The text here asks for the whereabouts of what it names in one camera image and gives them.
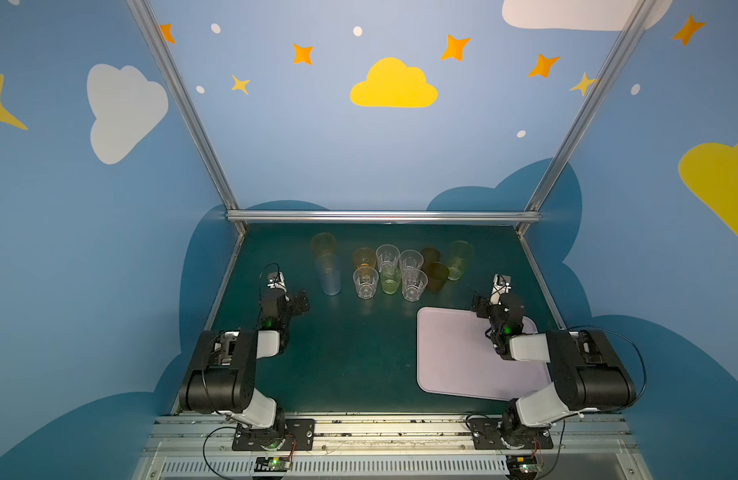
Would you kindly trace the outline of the lilac plastic tray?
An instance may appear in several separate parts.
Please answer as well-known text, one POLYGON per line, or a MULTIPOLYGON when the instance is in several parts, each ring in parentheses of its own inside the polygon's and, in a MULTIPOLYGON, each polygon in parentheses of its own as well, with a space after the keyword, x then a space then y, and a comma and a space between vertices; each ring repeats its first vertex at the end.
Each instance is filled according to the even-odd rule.
POLYGON ((551 383, 540 362, 502 359, 485 336, 489 321, 466 310, 417 312, 417 383, 427 392, 509 401, 551 383))

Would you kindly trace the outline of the dark amber dimpled glass front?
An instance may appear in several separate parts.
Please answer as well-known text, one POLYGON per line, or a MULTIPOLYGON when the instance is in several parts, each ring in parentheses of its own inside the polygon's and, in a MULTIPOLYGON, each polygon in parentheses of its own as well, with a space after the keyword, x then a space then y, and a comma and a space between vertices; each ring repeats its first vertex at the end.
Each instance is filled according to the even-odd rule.
POLYGON ((448 267, 441 262, 429 262, 424 265, 423 271, 428 278, 426 290, 432 293, 440 292, 449 277, 448 267))

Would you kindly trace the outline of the clear faceted glass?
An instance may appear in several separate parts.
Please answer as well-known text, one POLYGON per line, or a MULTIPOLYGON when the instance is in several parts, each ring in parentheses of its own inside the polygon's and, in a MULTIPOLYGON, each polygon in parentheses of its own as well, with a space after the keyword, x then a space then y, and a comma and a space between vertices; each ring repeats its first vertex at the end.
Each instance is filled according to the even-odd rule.
POLYGON ((428 277, 424 271, 417 268, 407 268, 402 271, 402 296, 408 302, 420 300, 428 284, 428 277))
POLYGON ((372 299, 377 291, 379 273, 370 266, 357 268, 352 276, 357 296, 362 300, 372 299))

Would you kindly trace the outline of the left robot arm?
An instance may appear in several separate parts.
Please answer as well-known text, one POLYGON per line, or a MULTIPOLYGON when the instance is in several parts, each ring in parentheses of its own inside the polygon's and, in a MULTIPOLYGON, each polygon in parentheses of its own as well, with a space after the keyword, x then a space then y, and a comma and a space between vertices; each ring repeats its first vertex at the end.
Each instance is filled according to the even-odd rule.
POLYGON ((233 421, 234 451, 296 446, 299 428, 290 427, 277 401, 256 388, 257 362, 284 352, 291 320, 309 309, 305 291, 272 287, 261 296, 254 329, 203 332, 180 386, 180 407, 233 421))

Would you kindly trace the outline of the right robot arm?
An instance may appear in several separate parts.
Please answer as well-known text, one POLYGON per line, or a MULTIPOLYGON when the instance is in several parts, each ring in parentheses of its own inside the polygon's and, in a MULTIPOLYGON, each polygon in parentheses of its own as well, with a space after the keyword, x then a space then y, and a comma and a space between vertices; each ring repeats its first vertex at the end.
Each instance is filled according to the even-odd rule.
POLYGON ((539 439, 559 420, 585 412, 614 412, 637 401, 635 383, 604 332, 526 333, 525 307, 514 293, 476 294, 471 310, 489 321, 485 336, 503 360, 549 368, 548 386, 508 402, 499 424, 507 448, 519 449, 539 439))

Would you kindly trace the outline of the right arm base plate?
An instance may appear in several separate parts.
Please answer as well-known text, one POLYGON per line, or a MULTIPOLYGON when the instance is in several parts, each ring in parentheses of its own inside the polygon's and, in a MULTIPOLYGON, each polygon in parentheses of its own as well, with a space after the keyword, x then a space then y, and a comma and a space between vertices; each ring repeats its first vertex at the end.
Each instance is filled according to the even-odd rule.
POLYGON ((483 416, 467 417, 465 426, 477 450, 545 450, 554 447, 547 428, 526 427, 521 423, 503 427, 501 420, 483 416))

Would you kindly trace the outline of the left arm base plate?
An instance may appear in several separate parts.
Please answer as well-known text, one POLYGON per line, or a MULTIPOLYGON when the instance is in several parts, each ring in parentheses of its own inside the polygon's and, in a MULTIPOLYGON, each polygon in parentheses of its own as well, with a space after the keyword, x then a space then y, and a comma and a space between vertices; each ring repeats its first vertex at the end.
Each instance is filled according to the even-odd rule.
POLYGON ((296 451, 310 451, 315 425, 312 418, 275 420, 268 428, 251 428, 238 423, 231 448, 233 451, 276 451, 295 447, 296 451))

